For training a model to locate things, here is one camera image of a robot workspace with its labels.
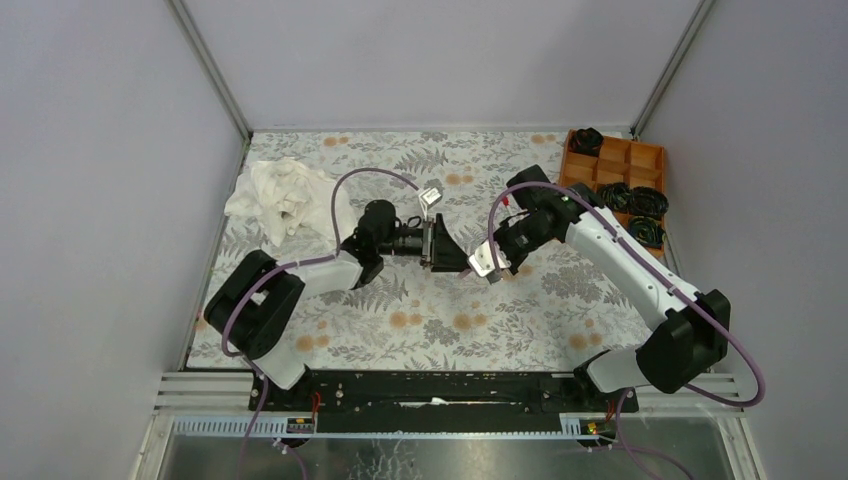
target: white backdrop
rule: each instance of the white backdrop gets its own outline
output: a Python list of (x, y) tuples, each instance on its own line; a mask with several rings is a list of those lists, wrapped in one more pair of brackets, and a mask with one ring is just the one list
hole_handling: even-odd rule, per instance
[(241, 139), (163, 1), (0, 2), (0, 478), (127, 478)]
[(771, 480), (845, 478), (846, 46), (844, 0), (718, 2), (644, 133), (682, 273), (730, 298), (765, 372), (747, 411)]
[(188, 0), (262, 128), (622, 126), (697, 0)]

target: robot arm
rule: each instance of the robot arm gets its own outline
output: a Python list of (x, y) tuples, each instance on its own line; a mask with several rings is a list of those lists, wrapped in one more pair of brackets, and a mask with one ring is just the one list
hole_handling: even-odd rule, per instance
[[(384, 254), (420, 257), (421, 265), (433, 272), (467, 268), (466, 254), (447, 233), (441, 214), (416, 226), (404, 225), (397, 219), (394, 205), (375, 200), (365, 207), (356, 229), (342, 242), (334, 259), (305, 261), (266, 282), (233, 323), (229, 341), (277, 386), (291, 388), (305, 372), (294, 345), (282, 341), (297, 303), (367, 285), (382, 271)], [(204, 315), (209, 324), (223, 333), (236, 304), (276, 267), (276, 260), (262, 250), (249, 253), (207, 304)]]
[[(533, 166), (516, 175), (508, 185), (527, 181), (549, 182), (541, 168)], [(653, 332), (641, 346), (603, 352), (578, 367), (575, 375), (582, 376), (590, 389), (609, 393), (651, 384), (662, 392), (673, 393), (726, 355), (727, 340), (617, 242), (627, 242), (645, 262), (727, 328), (730, 304), (724, 295), (717, 290), (704, 295), (670, 272), (627, 233), (585, 185), (575, 185), (572, 190), (619, 230), (615, 238), (592, 212), (567, 197), (548, 189), (526, 190), (529, 191), (513, 196), (528, 215), (513, 225), (502, 223), (494, 234), (499, 263), (508, 265), (514, 273), (529, 253), (556, 238), (597, 265), (627, 296)], [(469, 265), (481, 277), (498, 279), (488, 241), (469, 257)]]
[[(530, 167), (507, 185), (527, 181), (549, 182), (538, 166)], [(515, 273), (537, 248), (552, 239), (568, 243), (589, 258), (613, 281), (636, 307), (652, 330), (641, 346), (602, 352), (577, 369), (575, 377), (586, 394), (604, 396), (621, 388), (651, 384), (673, 393), (727, 353), (727, 340), (698, 314), (649, 275), (617, 242), (628, 242), (641, 258), (725, 328), (730, 322), (730, 304), (718, 291), (701, 294), (657, 262), (621, 227), (612, 212), (585, 185), (572, 186), (609, 223), (620, 230), (613, 238), (601, 223), (577, 202), (552, 190), (528, 188), (513, 196), (527, 215), (509, 224), (502, 222), (494, 233), (499, 262)], [(230, 342), (271, 379), (288, 389), (297, 382), (305, 366), (294, 345), (281, 341), (295, 305), (308, 298), (336, 290), (351, 290), (370, 283), (382, 270), (382, 255), (420, 256), (420, 263), (434, 272), (461, 272), (468, 265), (481, 277), (496, 281), (491, 248), (487, 242), (466, 260), (454, 243), (441, 215), (425, 218), (418, 226), (403, 225), (394, 206), (385, 200), (368, 204), (353, 235), (342, 242), (331, 261), (289, 269), (268, 281), (247, 302), (233, 324)], [(276, 268), (276, 261), (256, 250), (250, 253), (208, 303), (207, 321), (223, 332), (235, 305), (250, 287)]]

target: small metal part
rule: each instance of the small metal part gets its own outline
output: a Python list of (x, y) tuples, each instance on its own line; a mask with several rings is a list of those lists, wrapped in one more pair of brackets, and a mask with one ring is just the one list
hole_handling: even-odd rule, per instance
[(439, 193), (439, 190), (435, 187), (427, 188), (418, 193), (418, 198), (421, 200), (421, 204), (426, 206), (427, 208), (432, 207), (433, 205), (439, 203), (442, 199), (442, 194)]
[(421, 236), (421, 266), (429, 267), (433, 264), (433, 228), (434, 222), (425, 220)]

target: glass panel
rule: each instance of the glass panel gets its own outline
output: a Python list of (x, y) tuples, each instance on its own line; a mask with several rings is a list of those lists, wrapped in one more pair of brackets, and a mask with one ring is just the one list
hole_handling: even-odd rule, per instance
[[(628, 442), (666, 453), (696, 478), (733, 478), (724, 444), (709, 419), (628, 419)], [(240, 438), (176, 435), (171, 439), (162, 478), (236, 478)], [(623, 451), (573, 453), (581, 447), (563, 440), (346, 440), (312, 439), (298, 453), (309, 478), (318, 479), (615, 479), (647, 478)], [(684, 478), (655, 457), (647, 465), (667, 479)], [(268, 439), (251, 439), (243, 480), (299, 479), (292, 455), (282, 455)]]

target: floral tablecloth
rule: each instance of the floral tablecloth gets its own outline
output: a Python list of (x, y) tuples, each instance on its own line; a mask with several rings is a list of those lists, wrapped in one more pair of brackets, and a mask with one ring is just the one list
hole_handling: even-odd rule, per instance
[[(470, 252), (510, 177), (539, 164), (558, 178), (564, 139), (564, 132), (257, 133), (246, 162), (290, 156), (334, 176), (378, 166), (438, 187), (444, 197), (433, 212), (444, 214), (454, 239)], [(402, 219), (420, 213), (412, 190), (388, 176), (360, 174), (345, 186), (357, 212), (385, 198)], [(517, 212), (512, 206), (500, 214)], [(255, 221), (230, 218), (204, 305), (256, 248), (288, 261), (326, 254), (332, 244), (303, 229), (275, 248)], [(493, 286), (474, 275), (427, 272), (414, 258), (387, 258), (362, 289), (301, 300), (283, 341), (312, 368), (571, 370), (603, 348), (634, 344), (648, 333), (600, 270), (551, 242)], [(222, 354), (220, 342), (200, 316), (187, 366), (243, 368)]]

